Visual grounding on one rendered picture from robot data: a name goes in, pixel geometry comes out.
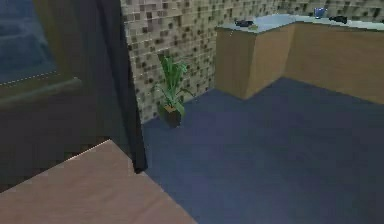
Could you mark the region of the green potted house plant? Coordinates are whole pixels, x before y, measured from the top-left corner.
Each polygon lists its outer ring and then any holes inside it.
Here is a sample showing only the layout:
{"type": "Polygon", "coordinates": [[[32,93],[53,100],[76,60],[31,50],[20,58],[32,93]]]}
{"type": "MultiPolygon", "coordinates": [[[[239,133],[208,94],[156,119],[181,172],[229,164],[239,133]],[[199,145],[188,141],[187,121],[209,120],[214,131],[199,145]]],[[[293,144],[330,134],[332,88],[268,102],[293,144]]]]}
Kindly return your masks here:
{"type": "Polygon", "coordinates": [[[188,71],[187,65],[180,61],[176,62],[172,56],[159,54],[158,59],[164,74],[164,82],[157,82],[154,89],[159,90],[164,97],[160,103],[159,114],[171,128],[177,128],[185,115],[185,107],[180,98],[182,92],[191,96],[194,94],[180,86],[182,76],[188,71]]]}

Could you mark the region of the wooden kitchen counter cabinet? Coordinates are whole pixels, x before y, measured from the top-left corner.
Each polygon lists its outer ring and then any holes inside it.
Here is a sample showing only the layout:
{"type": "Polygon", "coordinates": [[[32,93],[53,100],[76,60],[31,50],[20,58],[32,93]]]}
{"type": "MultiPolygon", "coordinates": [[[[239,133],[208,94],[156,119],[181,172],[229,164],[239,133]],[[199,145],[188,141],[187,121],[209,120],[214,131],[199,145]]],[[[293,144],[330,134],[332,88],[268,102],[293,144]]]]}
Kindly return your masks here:
{"type": "Polygon", "coordinates": [[[216,27],[215,88],[247,99],[290,78],[384,104],[384,24],[272,14],[216,27]]]}

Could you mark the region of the brown wooden table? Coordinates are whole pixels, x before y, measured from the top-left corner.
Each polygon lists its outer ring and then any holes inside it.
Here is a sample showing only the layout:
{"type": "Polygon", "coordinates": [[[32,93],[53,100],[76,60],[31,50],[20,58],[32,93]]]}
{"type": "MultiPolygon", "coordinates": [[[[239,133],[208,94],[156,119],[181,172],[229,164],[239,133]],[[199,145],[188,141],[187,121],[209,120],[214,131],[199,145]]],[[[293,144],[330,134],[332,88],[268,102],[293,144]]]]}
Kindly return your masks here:
{"type": "Polygon", "coordinates": [[[197,224],[108,140],[2,193],[0,224],[197,224]]]}

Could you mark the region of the black oven with glass door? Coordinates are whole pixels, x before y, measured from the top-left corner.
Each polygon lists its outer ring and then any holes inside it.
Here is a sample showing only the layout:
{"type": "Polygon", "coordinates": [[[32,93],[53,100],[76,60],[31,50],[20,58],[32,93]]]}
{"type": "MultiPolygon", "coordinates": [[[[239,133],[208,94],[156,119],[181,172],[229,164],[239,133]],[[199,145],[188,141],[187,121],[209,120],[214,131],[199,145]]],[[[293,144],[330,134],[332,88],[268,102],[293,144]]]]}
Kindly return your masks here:
{"type": "Polygon", "coordinates": [[[106,140],[146,169],[129,53],[121,0],[0,0],[0,99],[82,80],[0,108],[0,193],[106,140]]]}

